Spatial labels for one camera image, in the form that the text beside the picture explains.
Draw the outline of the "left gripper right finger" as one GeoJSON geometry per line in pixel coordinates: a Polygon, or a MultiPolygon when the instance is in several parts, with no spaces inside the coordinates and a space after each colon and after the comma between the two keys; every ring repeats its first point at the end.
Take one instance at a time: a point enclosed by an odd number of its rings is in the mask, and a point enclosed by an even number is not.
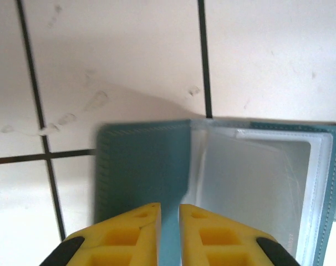
{"type": "Polygon", "coordinates": [[[298,265],[271,235],[192,204],[180,205],[182,265],[298,265]]]}

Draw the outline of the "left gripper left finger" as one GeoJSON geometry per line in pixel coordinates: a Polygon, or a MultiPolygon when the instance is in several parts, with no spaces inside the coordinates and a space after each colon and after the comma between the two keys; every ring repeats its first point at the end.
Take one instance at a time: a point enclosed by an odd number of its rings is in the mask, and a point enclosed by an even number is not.
{"type": "Polygon", "coordinates": [[[149,203],[69,235],[42,265],[158,265],[161,206],[149,203]]]}

